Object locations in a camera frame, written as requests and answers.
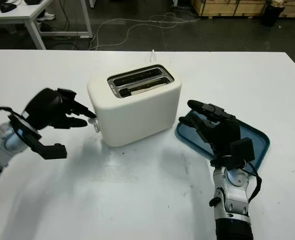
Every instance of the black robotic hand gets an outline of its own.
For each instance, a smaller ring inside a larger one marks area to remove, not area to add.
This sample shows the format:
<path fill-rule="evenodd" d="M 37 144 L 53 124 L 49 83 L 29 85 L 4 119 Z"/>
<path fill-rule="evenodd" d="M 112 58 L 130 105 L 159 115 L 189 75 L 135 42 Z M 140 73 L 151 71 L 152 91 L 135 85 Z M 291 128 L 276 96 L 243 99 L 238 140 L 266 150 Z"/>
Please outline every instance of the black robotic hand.
<path fill-rule="evenodd" d="M 247 162 L 254 160 L 252 140 L 248 137 L 241 139 L 240 122 L 235 116 L 213 104 L 189 100 L 187 105 L 206 119 L 191 113 L 180 117 L 179 121 L 195 128 L 201 139 L 210 144 L 215 156 L 212 166 L 225 166 L 232 170 L 243 168 Z"/>
<path fill-rule="evenodd" d="M 87 121 L 67 115 L 84 115 L 88 118 L 95 118 L 96 115 L 75 101 L 75 96 L 75 92 L 67 89 L 43 89 L 28 103 L 21 116 L 18 114 L 9 116 L 15 133 L 32 151 L 44 159 L 65 159 L 67 157 L 65 146 L 59 143 L 44 146 L 39 142 L 41 135 L 36 130 L 46 126 L 56 129 L 85 127 Z"/>

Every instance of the desk leg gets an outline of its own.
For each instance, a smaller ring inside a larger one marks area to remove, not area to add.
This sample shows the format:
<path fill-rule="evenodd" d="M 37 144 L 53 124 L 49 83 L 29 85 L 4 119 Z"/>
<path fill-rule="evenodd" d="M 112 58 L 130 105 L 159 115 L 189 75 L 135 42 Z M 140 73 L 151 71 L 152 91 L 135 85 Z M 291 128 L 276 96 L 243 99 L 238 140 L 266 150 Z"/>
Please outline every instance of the desk leg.
<path fill-rule="evenodd" d="M 29 20 L 26 20 L 24 23 L 36 48 L 39 50 L 46 50 L 46 47 L 44 46 L 44 43 L 42 41 L 42 38 L 40 36 L 40 33 L 35 23 Z"/>
<path fill-rule="evenodd" d="M 86 25 L 86 29 L 87 29 L 87 32 L 88 32 L 88 36 L 89 36 L 89 38 L 92 38 L 93 34 L 92 34 L 92 29 L 91 29 L 91 23 L 90 23 L 90 19 L 89 19 L 87 4 L 86 4 L 85 0 L 80 0 L 80 1 L 81 1 L 81 5 L 82 5 L 82 10 L 83 10 L 83 15 L 84 15 L 84 20 L 85 20 L 85 25 Z"/>

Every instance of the black trash can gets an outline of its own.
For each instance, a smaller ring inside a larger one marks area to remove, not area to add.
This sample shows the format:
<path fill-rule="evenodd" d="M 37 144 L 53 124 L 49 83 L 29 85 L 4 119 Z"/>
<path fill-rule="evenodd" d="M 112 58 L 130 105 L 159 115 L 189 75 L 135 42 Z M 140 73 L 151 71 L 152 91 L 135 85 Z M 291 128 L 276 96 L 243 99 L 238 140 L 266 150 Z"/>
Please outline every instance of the black trash can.
<path fill-rule="evenodd" d="M 261 17 L 261 24 L 263 26 L 273 27 L 284 8 L 285 6 L 282 4 L 274 4 L 273 1 L 269 1 Z"/>

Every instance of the white toaster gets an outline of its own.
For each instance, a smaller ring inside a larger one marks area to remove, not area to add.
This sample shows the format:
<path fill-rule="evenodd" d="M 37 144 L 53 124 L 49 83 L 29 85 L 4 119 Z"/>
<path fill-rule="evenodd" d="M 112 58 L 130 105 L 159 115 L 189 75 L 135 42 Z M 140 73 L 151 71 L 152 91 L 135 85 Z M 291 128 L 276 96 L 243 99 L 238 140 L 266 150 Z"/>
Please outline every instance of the white toaster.
<path fill-rule="evenodd" d="M 177 115 L 181 81 L 154 64 L 89 81 L 88 94 L 103 140 L 119 147 L 170 128 Z"/>

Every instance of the shoe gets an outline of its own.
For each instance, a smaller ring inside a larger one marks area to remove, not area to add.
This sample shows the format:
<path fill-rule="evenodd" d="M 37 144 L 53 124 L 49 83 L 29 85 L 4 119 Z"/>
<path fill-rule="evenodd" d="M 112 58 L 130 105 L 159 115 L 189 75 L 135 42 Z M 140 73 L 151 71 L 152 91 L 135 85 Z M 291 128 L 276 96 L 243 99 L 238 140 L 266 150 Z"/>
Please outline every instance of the shoe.
<path fill-rule="evenodd" d="M 43 21 L 51 21 L 51 20 L 53 20 L 55 18 L 56 18 L 55 14 L 45 12 L 42 17 L 37 18 L 36 20 L 38 20 L 39 22 L 43 22 Z"/>

